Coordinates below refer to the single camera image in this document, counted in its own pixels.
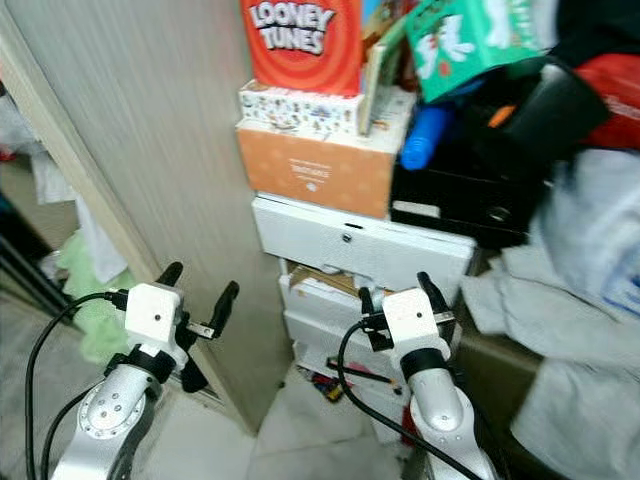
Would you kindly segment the white plastic drawer unit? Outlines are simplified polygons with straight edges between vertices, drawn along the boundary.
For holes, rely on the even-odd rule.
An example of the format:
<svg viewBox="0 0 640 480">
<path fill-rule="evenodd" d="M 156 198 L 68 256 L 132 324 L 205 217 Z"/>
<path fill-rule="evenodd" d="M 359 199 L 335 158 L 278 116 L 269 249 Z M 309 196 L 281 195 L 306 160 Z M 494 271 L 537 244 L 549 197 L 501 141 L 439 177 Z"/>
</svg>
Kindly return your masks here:
<svg viewBox="0 0 640 480">
<path fill-rule="evenodd" d="M 358 289 L 380 301 L 430 276 L 453 300 L 474 256 L 474 239 L 410 227 L 275 195 L 251 202 L 262 250 L 278 257 L 276 287 L 297 364 L 326 376 L 340 338 L 361 316 Z"/>
</svg>

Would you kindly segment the white blouse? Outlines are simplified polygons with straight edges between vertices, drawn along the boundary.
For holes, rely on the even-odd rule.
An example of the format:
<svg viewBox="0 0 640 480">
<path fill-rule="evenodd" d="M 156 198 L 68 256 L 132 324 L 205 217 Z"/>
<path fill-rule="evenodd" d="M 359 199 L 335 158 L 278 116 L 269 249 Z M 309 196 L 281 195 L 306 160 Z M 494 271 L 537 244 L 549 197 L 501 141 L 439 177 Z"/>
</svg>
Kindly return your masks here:
<svg viewBox="0 0 640 480">
<path fill-rule="evenodd" d="M 82 234 L 90 252 L 93 274 L 96 278 L 102 283 L 108 283 L 109 280 L 125 273 L 128 270 L 128 262 L 116 251 L 114 243 L 110 241 L 101 225 L 93 219 L 87 202 L 61 174 L 49 151 L 29 155 L 29 164 L 35 177 L 37 204 L 49 205 L 73 201 L 76 205 L 79 233 Z"/>
</svg>

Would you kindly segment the light green ruffled dress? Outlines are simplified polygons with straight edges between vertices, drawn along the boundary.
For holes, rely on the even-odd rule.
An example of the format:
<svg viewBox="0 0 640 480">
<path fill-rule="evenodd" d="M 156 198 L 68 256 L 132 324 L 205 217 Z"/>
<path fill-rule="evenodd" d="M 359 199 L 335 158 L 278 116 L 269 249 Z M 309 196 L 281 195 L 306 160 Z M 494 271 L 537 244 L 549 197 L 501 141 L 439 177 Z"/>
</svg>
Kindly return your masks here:
<svg viewBox="0 0 640 480">
<path fill-rule="evenodd" d="M 100 280 L 95 270 L 95 253 L 79 230 L 67 239 L 59 252 L 58 268 L 67 273 L 61 291 L 72 300 L 86 294 L 131 288 L 137 283 L 128 266 L 119 268 L 105 282 Z M 95 300 L 86 303 L 74 315 L 73 324 L 83 333 L 79 352 L 91 364 L 105 365 L 116 353 L 127 351 L 123 314 L 109 302 Z"/>
</svg>

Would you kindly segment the black case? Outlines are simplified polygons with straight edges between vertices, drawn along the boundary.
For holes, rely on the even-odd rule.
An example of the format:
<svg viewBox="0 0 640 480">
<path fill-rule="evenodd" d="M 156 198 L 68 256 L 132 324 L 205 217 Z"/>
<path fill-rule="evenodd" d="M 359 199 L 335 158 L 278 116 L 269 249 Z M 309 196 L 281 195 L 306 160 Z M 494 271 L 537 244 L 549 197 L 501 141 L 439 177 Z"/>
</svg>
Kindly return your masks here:
<svg viewBox="0 0 640 480">
<path fill-rule="evenodd" d="M 515 104 L 502 128 L 495 108 Z M 522 244 L 556 166 L 585 146 L 609 111 L 570 65 L 539 56 L 504 65 L 440 101 L 453 120 L 422 170 L 398 165 L 389 216 L 397 223 L 475 239 L 486 250 Z"/>
</svg>

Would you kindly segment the grey cloth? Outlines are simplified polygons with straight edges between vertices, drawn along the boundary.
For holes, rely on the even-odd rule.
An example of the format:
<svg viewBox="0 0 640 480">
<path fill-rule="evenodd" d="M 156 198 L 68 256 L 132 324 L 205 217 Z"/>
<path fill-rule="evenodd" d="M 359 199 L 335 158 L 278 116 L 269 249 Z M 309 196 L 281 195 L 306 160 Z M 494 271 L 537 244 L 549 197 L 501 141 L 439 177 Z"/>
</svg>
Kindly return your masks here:
<svg viewBox="0 0 640 480">
<path fill-rule="evenodd" d="M 556 166 L 529 241 L 462 291 L 480 332 L 541 356 L 517 442 L 568 480 L 640 480 L 640 151 Z"/>
</svg>

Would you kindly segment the orange cardboard box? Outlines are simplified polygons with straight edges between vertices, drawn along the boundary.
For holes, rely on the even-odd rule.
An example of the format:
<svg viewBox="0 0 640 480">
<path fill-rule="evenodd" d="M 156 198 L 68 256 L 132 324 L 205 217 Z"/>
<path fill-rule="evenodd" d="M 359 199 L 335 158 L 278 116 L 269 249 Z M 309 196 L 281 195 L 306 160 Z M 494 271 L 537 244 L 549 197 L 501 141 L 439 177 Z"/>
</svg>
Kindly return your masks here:
<svg viewBox="0 0 640 480">
<path fill-rule="evenodd" d="M 330 209 L 385 218 L 390 209 L 394 164 L 407 129 L 371 129 L 369 137 L 319 138 L 236 127 L 250 187 Z"/>
</svg>

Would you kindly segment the blue bottle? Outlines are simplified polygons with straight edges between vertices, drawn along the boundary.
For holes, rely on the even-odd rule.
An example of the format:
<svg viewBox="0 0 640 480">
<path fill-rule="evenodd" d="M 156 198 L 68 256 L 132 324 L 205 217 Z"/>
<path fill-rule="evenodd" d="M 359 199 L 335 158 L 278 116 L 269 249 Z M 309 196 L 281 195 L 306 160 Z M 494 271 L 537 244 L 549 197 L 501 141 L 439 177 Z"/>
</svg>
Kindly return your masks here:
<svg viewBox="0 0 640 480">
<path fill-rule="evenodd" d="M 410 172 L 424 169 L 433 159 L 453 115 L 451 108 L 438 105 L 426 105 L 417 110 L 399 151 L 399 165 Z"/>
</svg>

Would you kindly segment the small orange object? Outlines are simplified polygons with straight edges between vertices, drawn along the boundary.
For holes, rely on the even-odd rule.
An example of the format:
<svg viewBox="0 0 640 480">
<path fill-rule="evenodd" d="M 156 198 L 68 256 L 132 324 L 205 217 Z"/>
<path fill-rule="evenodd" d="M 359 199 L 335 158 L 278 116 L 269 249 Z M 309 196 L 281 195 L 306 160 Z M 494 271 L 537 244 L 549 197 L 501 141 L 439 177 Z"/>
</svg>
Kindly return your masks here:
<svg viewBox="0 0 640 480">
<path fill-rule="evenodd" d="M 508 104 L 500 106 L 500 108 L 495 108 L 492 113 L 486 116 L 485 127 L 489 129 L 502 128 L 503 125 L 512 118 L 512 115 L 515 115 L 516 111 L 517 106 L 515 104 Z"/>
</svg>

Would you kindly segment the white printed box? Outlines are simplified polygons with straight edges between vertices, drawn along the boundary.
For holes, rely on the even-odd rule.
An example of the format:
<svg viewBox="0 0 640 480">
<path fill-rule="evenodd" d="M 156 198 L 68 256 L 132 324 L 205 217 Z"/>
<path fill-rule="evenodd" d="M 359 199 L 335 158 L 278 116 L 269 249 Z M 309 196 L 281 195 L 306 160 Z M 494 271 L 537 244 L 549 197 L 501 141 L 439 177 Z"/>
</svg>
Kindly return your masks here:
<svg viewBox="0 0 640 480">
<path fill-rule="evenodd" d="M 252 79 L 239 88 L 244 119 L 293 134 L 357 134 L 369 136 L 376 114 L 393 108 L 411 108 L 415 93 L 394 86 L 376 87 L 371 95 L 315 93 L 266 86 Z"/>
</svg>

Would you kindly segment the thin tan board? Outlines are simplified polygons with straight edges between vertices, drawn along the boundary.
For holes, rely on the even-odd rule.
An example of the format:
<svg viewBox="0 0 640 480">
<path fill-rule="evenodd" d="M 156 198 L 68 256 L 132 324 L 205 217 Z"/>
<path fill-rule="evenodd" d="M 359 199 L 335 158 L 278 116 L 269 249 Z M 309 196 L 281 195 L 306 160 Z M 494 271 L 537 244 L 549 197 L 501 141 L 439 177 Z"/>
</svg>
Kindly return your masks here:
<svg viewBox="0 0 640 480">
<path fill-rule="evenodd" d="M 366 51 L 364 78 L 362 78 L 362 95 L 358 109 L 358 133 L 367 136 L 371 131 L 372 110 L 379 104 L 390 86 L 398 82 L 402 70 L 402 52 L 404 51 L 404 23 L 401 17 L 390 23 L 387 31 L 381 33 L 378 41 Z"/>
</svg>

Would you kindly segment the green printed bag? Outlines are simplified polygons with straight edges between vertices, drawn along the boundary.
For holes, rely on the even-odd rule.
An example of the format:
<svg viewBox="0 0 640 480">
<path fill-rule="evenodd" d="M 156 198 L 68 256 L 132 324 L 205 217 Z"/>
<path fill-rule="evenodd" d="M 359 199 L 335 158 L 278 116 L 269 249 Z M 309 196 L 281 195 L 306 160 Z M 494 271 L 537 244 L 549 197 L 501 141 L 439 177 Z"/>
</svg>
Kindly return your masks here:
<svg viewBox="0 0 640 480">
<path fill-rule="evenodd" d="M 404 15 L 404 33 L 425 102 L 543 52 L 534 0 L 420 0 Z"/>
</svg>

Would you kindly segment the red bag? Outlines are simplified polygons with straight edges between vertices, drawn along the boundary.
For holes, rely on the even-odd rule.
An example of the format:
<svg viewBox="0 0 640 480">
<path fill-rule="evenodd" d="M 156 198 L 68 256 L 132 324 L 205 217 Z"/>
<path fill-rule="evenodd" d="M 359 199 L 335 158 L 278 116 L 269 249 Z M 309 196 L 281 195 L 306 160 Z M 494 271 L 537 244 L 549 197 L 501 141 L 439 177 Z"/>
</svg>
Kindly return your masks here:
<svg viewBox="0 0 640 480">
<path fill-rule="evenodd" d="M 598 93 L 608 118 L 586 145 L 640 151 L 640 54 L 608 52 L 585 61 L 576 73 Z"/>
</svg>

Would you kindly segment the red Looney Tunes box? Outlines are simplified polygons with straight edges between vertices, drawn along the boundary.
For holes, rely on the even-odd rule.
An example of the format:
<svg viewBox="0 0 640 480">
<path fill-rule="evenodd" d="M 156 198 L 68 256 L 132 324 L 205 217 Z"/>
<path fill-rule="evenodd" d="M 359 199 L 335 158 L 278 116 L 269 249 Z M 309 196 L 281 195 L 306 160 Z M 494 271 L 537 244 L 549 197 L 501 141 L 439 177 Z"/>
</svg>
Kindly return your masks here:
<svg viewBox="0 0 640 480">
<path fill-rule="evenodd" d="M 253 78 L 344 97 L 360 93 L 362 0 L 239 0 Z"/>
</svg>

